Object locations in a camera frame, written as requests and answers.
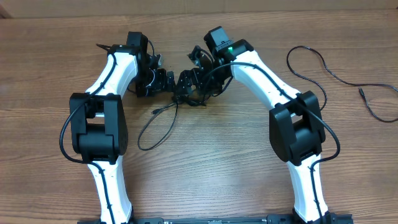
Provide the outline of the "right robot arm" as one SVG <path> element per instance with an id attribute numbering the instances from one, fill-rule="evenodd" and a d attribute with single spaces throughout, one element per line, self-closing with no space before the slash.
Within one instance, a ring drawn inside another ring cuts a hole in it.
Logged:
<path id="1" fill-rule="evenodd" d="M 225 91 L 232 79 L 250 89 L 269 110 L 269 140 L 287 164 L 294 189 L 294 216 L 299 223 L 324 223 L 328 207 L 322 194 L 319 160 L 325 127 L 318 98 L 281 80 L 246 40 L 231 40 L 219 26 L 189 54 L 196 65 L 184 70 L 175 87 L 179 101 L 202 106 Z"/>

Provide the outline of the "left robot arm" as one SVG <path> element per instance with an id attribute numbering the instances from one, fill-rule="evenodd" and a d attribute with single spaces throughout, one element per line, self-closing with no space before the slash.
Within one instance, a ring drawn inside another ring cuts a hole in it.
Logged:
<path id="1" fill-rule="evenodd" d="M 101 206 L 97 223 L 133 223 L 133 206 L 127 196 L 123 156 L 128 145 L 122 98 L 131 84 L 138 97 L 172 92 L 174 77 L 160 65 L 161 55 L 149 53 L 150 40 L 129 32 L 125 44 L 102 45 L 107 64 L 97 81 L 84 93 L 70 97 L 65 127 L 72 132 L 76 161 L 91 171 Z"/>

